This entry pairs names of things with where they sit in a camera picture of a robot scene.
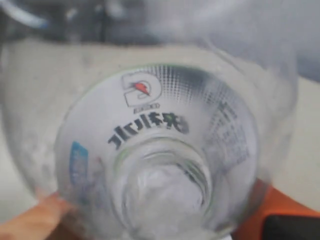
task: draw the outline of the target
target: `black object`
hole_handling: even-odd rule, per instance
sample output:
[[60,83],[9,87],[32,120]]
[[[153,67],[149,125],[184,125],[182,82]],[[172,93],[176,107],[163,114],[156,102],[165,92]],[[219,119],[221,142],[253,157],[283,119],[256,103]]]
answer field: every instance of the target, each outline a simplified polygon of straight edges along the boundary
[[320,240],[320,218],[268,216],[263,225],[262,240]]

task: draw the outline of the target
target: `white surface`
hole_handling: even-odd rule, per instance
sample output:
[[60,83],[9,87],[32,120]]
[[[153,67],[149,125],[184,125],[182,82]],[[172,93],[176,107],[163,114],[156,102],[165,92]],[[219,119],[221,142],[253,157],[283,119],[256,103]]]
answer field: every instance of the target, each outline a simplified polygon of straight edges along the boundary
[[[300,80],[296,131],[275,186],[320,211],[320,84]],[[0,223],[35,204],[13,165],[0,132]]]

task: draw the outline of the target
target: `finger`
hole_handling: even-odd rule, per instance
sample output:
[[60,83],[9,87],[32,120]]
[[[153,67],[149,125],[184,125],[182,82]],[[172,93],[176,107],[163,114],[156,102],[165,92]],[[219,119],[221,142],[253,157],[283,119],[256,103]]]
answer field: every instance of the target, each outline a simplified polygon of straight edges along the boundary
[[0,225],[0,240],[44,240],[71,209],[71,205],[55,193]]

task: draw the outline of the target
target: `blue label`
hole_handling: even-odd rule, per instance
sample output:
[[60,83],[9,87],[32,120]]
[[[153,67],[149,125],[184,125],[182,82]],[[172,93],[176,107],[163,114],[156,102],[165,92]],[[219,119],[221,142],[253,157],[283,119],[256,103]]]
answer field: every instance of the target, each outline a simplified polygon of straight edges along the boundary
[[73,185],[81,186],[87,181],[88,150],[80,143],[72,143],[69,162],[70,181]]

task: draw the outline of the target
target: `human hand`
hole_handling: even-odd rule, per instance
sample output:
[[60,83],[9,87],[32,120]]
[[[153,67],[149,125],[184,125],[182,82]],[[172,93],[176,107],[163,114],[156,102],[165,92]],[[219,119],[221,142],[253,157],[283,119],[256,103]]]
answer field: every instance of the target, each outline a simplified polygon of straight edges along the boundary
[[55,193],[0,225],[0,240],[79,240],[60,224],[71,210],[72,206]]

